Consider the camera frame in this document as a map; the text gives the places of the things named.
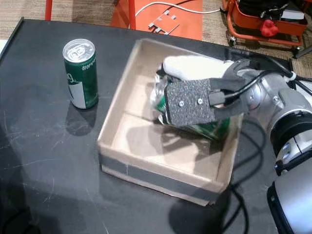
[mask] floor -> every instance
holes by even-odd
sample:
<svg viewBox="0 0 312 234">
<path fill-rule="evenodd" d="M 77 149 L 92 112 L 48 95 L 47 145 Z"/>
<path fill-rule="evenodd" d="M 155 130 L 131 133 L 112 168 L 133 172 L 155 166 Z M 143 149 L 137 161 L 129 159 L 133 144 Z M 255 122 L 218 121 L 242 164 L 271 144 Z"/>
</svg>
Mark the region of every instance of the floor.
<svg viewBox="0 0 312 234">
<path fill-rule="evenodd" d="M 52 20 L 110 25 L 118 0 L 54 0 Z M 203 0 L 203 11 L 218 9 L 221 0 Z M 8 39 L 20 17 L 44 19 L 45 0 L 0 0 L 0 39 Z M 312 45 L 312 20 L 306 15 L 309 26 L 304 33 L 303 47 Z M 228 45 L 229 33 L 225 15 L 218 12 L 203 16 L 203 41 Z M 247 49 L 290 59 L 292 52 L 287 46 L 239 40 L 237 48 Z M 312 54 L 293 61 L 294 70 L 304 77 L 312 77 Z"/>
</svg>

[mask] cardboard box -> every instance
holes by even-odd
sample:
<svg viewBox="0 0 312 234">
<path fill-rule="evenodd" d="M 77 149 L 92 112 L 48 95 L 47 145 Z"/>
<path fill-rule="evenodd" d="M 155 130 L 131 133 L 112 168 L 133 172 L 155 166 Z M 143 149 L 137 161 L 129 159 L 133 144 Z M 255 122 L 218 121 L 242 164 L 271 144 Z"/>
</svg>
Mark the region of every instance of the cardboard box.
<svg viewBox="0 0 312 234">
<path fill-rule="evenodd" d="M 135 44 L 97 140 L 101 168 L 205 206 L 230 182 L 242 116 L 231 118 L 224 142 L 158 124 L 149 95 L 157 68 L 172 55 L 198 54 L 149 39 Z"/>
</svg>

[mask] table surface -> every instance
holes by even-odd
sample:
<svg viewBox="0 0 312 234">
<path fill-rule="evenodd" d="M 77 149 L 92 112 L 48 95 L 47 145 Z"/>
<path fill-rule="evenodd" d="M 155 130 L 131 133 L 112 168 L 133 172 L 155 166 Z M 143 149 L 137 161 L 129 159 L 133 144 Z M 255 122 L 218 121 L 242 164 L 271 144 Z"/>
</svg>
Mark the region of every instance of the table surface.
<svg viewBox="0 0 312 234">
<path fill-rule="evenodd" d="M 70 102 L 62 49 L 86 38 L 97 49 L 99 103 Z M 0 61 L 2 233 L 277 233 L 266 201 L 276 178 L 273 150 L 245 118 L 232 183 L 201 207 L 128 183 L 99 169 L 96 139 L 137 39 L 152 38 L 218 59 L 224 46 L 141 31 L 25 19 Z"/>
</svg>

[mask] aluminum can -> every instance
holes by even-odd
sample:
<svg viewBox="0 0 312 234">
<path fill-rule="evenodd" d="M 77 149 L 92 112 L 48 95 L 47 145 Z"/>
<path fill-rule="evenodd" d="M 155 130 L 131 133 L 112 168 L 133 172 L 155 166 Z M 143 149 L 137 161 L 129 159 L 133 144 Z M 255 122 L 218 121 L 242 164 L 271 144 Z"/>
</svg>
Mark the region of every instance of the aluminum can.
<svg viewBox="0 0 312 234">
<path fill-rule="evenodd" d="M 64 46 L 63 57 L 72 104 L 91 108 L 98 102 L 95 46 L 86 39 L 72 40 Z"/>
</svg>

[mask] caster wheel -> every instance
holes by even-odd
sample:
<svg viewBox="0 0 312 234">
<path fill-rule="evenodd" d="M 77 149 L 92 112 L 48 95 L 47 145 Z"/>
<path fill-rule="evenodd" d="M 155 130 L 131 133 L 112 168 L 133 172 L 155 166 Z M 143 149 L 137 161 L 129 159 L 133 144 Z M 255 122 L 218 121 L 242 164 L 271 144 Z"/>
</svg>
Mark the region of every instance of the caster wheel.
<svg viewBox="0 0 312 234">
<path fill-rule="evenodd" d="M 296 47 L 292 50 L 293 57 L 296 58 L 296 55 L 299 53 L 300 47 Z"/>
<path fill-rule="evenodd" d="M 236 38 L 235 37 L 231 37 L 229 40 L 229 46 L 233 47 L 236 45 Z"/>
</svg>

